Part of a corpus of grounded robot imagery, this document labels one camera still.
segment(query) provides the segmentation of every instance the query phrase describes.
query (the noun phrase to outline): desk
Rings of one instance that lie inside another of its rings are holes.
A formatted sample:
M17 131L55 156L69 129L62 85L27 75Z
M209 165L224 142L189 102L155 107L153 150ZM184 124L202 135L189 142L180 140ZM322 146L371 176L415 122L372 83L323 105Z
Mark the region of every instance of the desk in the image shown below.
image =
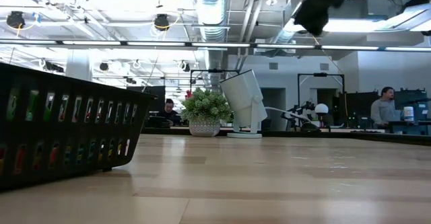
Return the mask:
M392 122L389 122L389 124L388 124L388 129L389 129L390 133L395 132L394 126L403 126L404 128L415 128L416 131L420 132L420 130L418 130L418 127L419 126L431 126L431 120L419 120L417 122L408 122L408 121L404 121L404 120L392 121Z
M30 217L33 224L430 223L430 155L429 147L355 139L141 135L126 166L0 194L0 217L17 224Z

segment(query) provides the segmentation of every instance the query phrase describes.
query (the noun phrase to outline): person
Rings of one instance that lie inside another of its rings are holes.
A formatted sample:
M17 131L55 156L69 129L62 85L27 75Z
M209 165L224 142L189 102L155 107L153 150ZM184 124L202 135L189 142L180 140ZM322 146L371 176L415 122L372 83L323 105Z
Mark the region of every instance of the person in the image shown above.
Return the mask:
M375 128L386 128L390 121L395 120L394 90L384 87L380 94L380 99L371 105L371 119Z
M165 119L169 120L169 125L174 125L174 117L178 114L174 108L174 101L171 99L166 99L166 103L164 104L164 109L159 111L157 116L164 117Z

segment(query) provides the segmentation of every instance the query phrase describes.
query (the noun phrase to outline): doorway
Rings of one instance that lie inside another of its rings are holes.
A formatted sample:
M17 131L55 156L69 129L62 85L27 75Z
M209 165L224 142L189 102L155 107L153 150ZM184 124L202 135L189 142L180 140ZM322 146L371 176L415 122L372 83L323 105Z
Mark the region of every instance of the doorway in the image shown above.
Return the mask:
M284 88L261 88L263 96L263 105L277 109L286 109L286 89ZM286 129L286 120L281 117L281 112L267 110L268 117L265 123L269 125L269 130L284 131Z

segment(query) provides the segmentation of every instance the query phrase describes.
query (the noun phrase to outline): ductwork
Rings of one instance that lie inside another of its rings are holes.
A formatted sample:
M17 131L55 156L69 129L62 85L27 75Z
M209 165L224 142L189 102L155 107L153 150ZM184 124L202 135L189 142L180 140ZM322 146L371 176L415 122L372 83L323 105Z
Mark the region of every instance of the ductwork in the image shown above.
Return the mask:
M227 18L227 0L196 0L197 16L200 24L219 26ZM225 42L226 29L217 27L202 27L201 37L205 42ZM206 50L205 65L207 69L227 69L228 57L224 50ZM219 89L220 74L209 74L212 89Z

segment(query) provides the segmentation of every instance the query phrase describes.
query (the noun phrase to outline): black plastic basket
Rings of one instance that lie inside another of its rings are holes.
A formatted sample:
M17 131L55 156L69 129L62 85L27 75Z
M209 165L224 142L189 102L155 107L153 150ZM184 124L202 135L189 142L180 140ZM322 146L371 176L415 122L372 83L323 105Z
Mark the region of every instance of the black plastic basket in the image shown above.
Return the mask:
M155 98L0 63L0 189L129 163Z

